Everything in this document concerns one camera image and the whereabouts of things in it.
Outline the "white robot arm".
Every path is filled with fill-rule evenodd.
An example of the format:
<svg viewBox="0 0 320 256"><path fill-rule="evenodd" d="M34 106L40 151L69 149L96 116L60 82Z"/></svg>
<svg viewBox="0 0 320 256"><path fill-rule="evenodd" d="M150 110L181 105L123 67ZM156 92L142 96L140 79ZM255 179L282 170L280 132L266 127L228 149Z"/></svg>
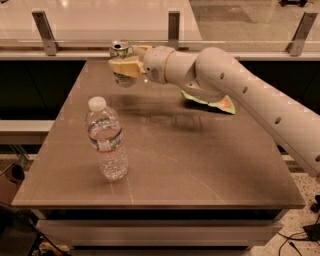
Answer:
<svg viewBox="0 0 320 256"><path fill-rule="evenodd" d="M115 44L113 72L174 84L204 102L235 99L313 178L320 178L320 116L264 82L233 56L210 47L197 54L167 46Z"/></svg>

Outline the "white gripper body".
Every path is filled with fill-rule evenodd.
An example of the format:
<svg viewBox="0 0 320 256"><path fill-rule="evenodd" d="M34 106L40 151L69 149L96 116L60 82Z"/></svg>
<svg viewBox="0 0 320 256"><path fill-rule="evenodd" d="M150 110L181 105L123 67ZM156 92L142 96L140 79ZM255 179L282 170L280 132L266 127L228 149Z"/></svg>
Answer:
<svg viewBox="0 0 320 256"><path fill-rule="evenodd" d="M172 47L157 46L149 50L143 59L147 78L152 82L166 84L165 67L169 56L175 51Z"/></svg>

